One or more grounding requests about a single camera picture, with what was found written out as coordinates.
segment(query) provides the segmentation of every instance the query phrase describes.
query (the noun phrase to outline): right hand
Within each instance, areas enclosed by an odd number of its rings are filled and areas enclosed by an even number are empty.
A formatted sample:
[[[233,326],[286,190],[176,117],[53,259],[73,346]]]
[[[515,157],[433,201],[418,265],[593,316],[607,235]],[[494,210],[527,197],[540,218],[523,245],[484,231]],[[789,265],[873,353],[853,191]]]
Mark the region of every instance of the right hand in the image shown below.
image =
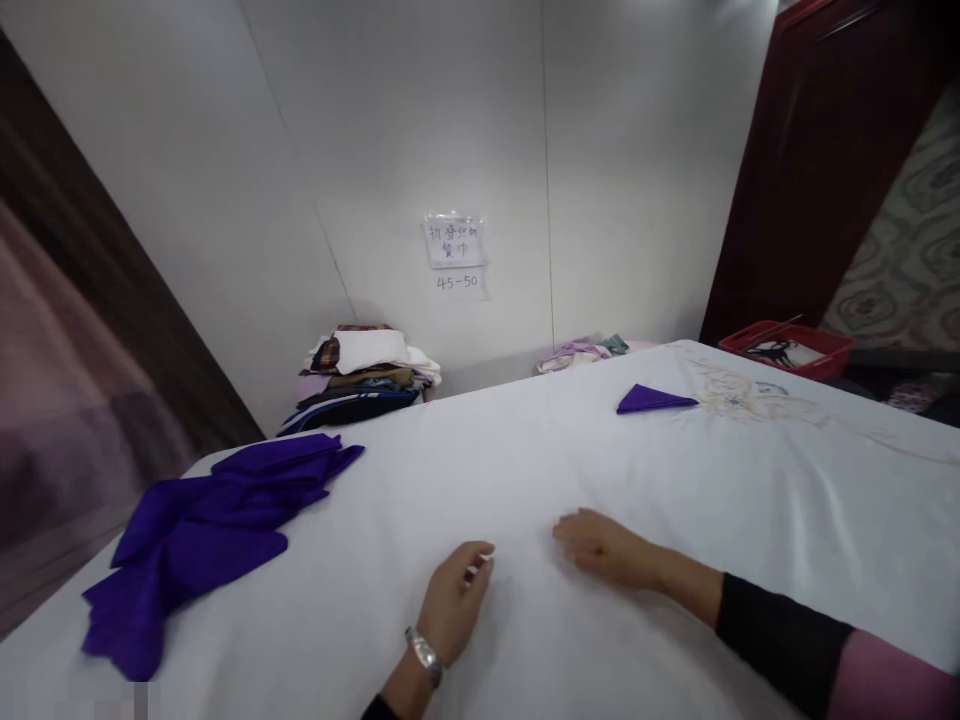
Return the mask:
[[[473,634],[493,572],[493,558],[485,560],[482,555],[489,556],[493,550],[488,542],[463,543],[430,578],[417,632],[445,668],[457,661]]]
[[[580,508],[553,528],[564,555],[579,569],[636,590],[662,590],[670,551],[647,542],[595,510]]]

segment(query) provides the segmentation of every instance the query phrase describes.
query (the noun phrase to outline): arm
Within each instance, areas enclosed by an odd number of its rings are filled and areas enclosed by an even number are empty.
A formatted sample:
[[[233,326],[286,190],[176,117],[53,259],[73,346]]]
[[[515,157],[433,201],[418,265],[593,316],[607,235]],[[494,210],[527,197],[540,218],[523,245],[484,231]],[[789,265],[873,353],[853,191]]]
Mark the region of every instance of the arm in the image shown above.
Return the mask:
[[[960,681],[879,638],[649,543],[593,510],[553,535],[576,566],[687,608],[808,717],[960,717]]]
[[[485,542],[464,543],[433,573],[420,608],[417,632],[429,643],[445,670],[457,661],[476,625],[493,559]],[[426,712],[433,686],[426,668],[408,647],[383,690],[367,707],[363,720],[419,720]]]

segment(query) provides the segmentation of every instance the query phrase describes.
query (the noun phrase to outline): black sleeve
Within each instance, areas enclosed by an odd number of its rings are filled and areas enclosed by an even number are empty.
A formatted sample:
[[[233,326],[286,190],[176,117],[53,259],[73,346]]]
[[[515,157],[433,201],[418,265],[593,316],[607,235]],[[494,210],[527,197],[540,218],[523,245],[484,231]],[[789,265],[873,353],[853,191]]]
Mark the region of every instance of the black sleeve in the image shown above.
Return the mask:
[[[734,575],[723,577],[717,636],[813,720],[825,717],[853,628]]]
[[[367,705],[367,709],[364,710],[361,720],[400,720],[400,718],[394,715],[390,706],[383,701],[382,697],[377,695],[370,704]]]

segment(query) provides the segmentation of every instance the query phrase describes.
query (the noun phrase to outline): finger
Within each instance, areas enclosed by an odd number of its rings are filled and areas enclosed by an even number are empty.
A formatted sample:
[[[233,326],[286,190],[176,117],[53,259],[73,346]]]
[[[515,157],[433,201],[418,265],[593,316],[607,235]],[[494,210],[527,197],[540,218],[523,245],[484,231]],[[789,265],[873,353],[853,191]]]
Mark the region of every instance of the finger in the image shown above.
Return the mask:
[[[577,513],[586,518],[602,518],[604,520],[610,519],[603,513],[599,513],[593,508],[580,508],[579,510],[577,510]]]
[[[607,556],[599,553],[574,552],[568,557],[578,569],[592,575],[603,575],[608,562]]]
[[[463,543],[450,554],[450,557],[443,562],[438,571],[459,583],[468,567],[471,565],[479,567],[477,563],[483,561],[481,554],[489,555],[493,551],[492,543],[482,541]]]
[[[574,552],[600,552],[603,550],[603,543],[596,537],[567,537],[561,538],[560,544],[563,545],[563,551],[566,554]]]
[[[493,574],[493,565],[494,560],[490,558],[483,564],[482,568],[477,570],[477,574],[473,578],[473,583],[464,596],[465,600],[470,603],[474,609],[479,610],[481,603],[483,603],[483,597],[487,594],[487,587],[490,585],[490,575]]]
[[[463,581],[467,584],[468,587],[470,583],[473,582],[474,576],[476,576],[476,574],[480,571],[480,568],[482,568],[484,563],[486,562],[487,562],[487,559],[484,558],[483,555],[474,556],[473,562],[471,562],[467,566],[467,569],[464,570],[463,572]]]
[[[566,515],[560,518],[553,528],[553,536],[557,540],[565,540],[572,537],[587,537],[595,535],[593,523],[582,515]]]
[[[477,555],[489,555],[495,550],[493,543],[488,543],[483,540],[473,540],[471,542],[462,543],[450,553],[450,557],[447,558],[447,562],[454,565],[460,565],[461,567],[467,567],[471,562],[473,562],[474,557]]]

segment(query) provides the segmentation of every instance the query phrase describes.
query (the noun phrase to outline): bracelet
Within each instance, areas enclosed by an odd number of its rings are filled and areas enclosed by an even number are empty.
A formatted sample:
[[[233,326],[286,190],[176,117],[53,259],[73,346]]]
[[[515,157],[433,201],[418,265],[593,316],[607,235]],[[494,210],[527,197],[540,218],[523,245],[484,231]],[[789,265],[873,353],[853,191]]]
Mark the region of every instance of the bracelet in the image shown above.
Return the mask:
[[[430,676],[430,684],[436,690],[440,687],[440,681],[443,680],[443,665],[440,664],[440,658],[430,647],[430,643],[423,639],[423,635],[414,630],[413,626],[407,628],[404,633],[413,652],[416,653],[420,664],[427,669]]]

